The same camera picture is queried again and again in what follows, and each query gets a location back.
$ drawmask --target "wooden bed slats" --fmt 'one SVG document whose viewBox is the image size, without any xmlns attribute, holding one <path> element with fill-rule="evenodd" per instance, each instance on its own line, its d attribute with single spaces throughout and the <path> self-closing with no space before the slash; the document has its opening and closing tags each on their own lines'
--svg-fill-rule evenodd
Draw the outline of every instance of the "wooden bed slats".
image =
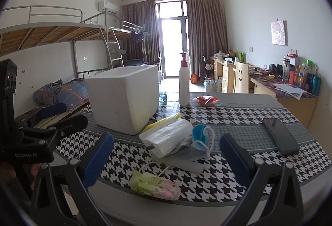
<svg viewBox="0 0 332 226">
<path fill-rule="evenodd" d="M 77 31 L 79 29 L 81 29 L 82 27 L 75 27 L 73 29 L 70 29 L 68 32 L 65 32 L 64 34 L 62 34 L 60 37 L 58 37 L 53 43 L 56 43 L 58 41 L 60 41 L 61 39 L 63 39 L 64 37 L 70 35 L 72 32 Z"/>
<path fill-rule="evenodd" d="M 50 25 L 36 26 L 32 23 L 26 28 L 12 30 L 0 34 L 0 56 L 19 51 L 26 48 L 36 47 L 44 44 L 58 42 L 95 41 L 101 40 L 99 27 L 95 25 L 80 26 L 83 24 L 73 23 L 73 25 Z M 132 34 L 126 31 L 114 31 L 118 40 L 131 38 Z M 109 31 L 109 41 L 114 41 L 112 30 Z"/>
<path fill-rule="evenodd" d="M 1 45 L 2 45 L 3 34 L 0 36 L 0 52 L 1 52 Z"/>
<path fill-rule="evenodd" d="M 59 26 L 53 28 L 50 32 L 48 32 L 45 36 L 43 36 L 43 38 L 36 44 L 36 46 L 38 46 L 39 44 L 41 44 L 49 35 L 51 35 L 58 28 L 59 28 Z"/>
</svg>

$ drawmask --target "houndstooth tablecloth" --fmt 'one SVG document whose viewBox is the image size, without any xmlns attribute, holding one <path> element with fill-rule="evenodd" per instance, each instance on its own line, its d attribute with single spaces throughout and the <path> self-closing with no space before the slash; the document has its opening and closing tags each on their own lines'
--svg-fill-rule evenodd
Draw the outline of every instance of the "houndstooth tablecloth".
<svg viewBox="0 0 332 226">
<path fill-rule="evenodd" d="M 299 120 L 285 108 L 251 108 L 251 107 L 200 107 L 192 103 L 180 108 L 178 102 L 167 102 L 160 105 L 149 123 L 156 122 L 174 113 L 182 113 L 182 117 L 193 125 L 205 124 L 216 134 L 213 152 L 209 158 L 198 160 L 204 164 L 204 172 L 200 175 L 178 168 L 167 169 L 162 175 L 181 187 L 180 199 L 175 204 L 197 206 L 234 205 L 245 193 L 234 174 L 219 151 L 218 139 L 224 133 L 230 133 L 238 144 L 246 148 L 253 158 L 263 157 L 268 164 L 279 164 L 289 160 L 293 162 L 301 185 L 311 181 L 331 167 L 331 161 L 320 144 L 310 135 Z M 88 118 L 89 124 L 84 131 L 62 139 L 56 152 L 66 160 L 81 157 L 94 145 L 99 136 L 110 132 L 115 139 L 114 149 L 104 165 L 100 180 L 110 186 L 128 193 L 128 181 L 135 169 L 151 161 L 148 150 L 139 137 L 109 130 L 96 124 L 90 105 L 81 110 Z M 278 118 L 286 126 L 300 145 L 298 155 L 282 157 L 276 150 L 271 136 L 262 125 L 262 118 Z M 151 164 L 146 168 L 154 174 L 165 169 L 163 164 Z M 268 195 L 270 186 L 265 187 Z"/>
</svg>

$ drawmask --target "ear loop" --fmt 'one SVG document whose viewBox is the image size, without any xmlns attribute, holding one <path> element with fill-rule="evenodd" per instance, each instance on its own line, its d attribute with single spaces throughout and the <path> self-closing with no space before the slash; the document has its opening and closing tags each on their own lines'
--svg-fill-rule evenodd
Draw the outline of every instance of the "ear loop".
<svg viewBox="0 0 332 226">
<path fill-rule="evenodd" d="M 138 170 L 138 172 L 139 173 L 141 173 L 142 172 L 142 170 L 146 167 L 146 166 L 148 166 L 148 165 L 150 165 L 150 164 L 160 164 L 159 162 L 156 162 L 156 161 L 150 161 L 150 162 L 147 162 L 146 164 L 144 164 L 139 170 Z M 161 171 L 161 173 L 159 173 L 158 175 L 157 175 L 157 177 L 160 177 L 165 171 L 167 171 L 168 169 L 170 168 L 170 166 L 167 166 L 165 169 L 163 169 L 162 171 Z"/>
<path fill-rule="evenodd" d="M 205 143 L 203 143 L 202 141 L 194 141 L 195 143 L 200 143 L 202 146 L 204 146 L 205 148 L 206 148 L 206 155 L 207 156 L 210 156 L 210 153 L 211 153 L 211 151 L 212 151 L 212 149 L 213 149 L 213 146 L 214 146 L 214 144 L 215 144 L 215 132 L 214 132 L 214 130 L 211 128 L 211 127 L 209 127 L 209 126 L 206 126 L 204 129 L 203 129 L 203 135 L 205 136 L 205 137 L 207 137 L 208 136 L 208 130 L 212 133 L 212 141 L 211 141 L 211 147 L 210 147 L 210 149 L 205 145 Z"/>
</svg>

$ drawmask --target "desk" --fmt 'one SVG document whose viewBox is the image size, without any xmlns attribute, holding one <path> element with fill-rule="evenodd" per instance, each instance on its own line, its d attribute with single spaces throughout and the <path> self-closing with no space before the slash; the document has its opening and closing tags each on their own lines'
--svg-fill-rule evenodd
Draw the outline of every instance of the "desk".
<svg viewBox="0 0 332 226">
<path fill-rule="evenodd" d="M 274 83 L 284 83 L 278 78 L 268 78 L 266 75 L 252 75 L 250 81 L 255 84 L 254 94 L 267 94 L 280 102 L 307 128 L 310 124 L 317 97 L 311 93 L 303 93 L 300 100 L 289 94 L 276 90 Z"/>
<path fill-rule="evenodd" d="M 218 82 L 218 78 L 222 77 L 222 93 L 233 93 L 235 72 L 234 64 L 228 64 L 225 60 L 219 60 L 211 57 L 211 62 L 214 64 L 214 76 L 215 81 Z"/>
</svg>

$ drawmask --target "phone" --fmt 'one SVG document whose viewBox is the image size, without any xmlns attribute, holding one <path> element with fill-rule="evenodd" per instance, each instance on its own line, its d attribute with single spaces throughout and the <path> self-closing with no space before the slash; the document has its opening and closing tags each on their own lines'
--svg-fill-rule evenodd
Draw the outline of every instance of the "phone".
<svg viewBox="0 0 332 226">
<path fill-rule="evenodd" d="M 300 151 L 300 146 L 278 118 L 264 118 L 263 125 L 274 138 L 282 156 L 297 154 Z"/>
</svg>

